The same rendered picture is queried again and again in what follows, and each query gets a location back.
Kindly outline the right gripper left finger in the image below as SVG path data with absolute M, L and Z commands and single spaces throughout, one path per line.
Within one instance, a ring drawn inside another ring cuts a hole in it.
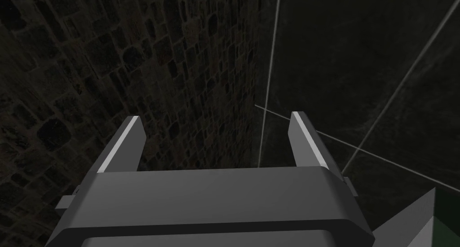
M 135 172 L 146 133 L 139 116 L 128 116 L 97 159 L 97 173 Z

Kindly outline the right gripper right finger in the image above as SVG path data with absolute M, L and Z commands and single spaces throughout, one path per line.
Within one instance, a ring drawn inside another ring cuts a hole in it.
M 288 137 L 296 166 L 321 166 L 335 176 L 342 176 L 337 163 L 303 111 L 291 113 Z

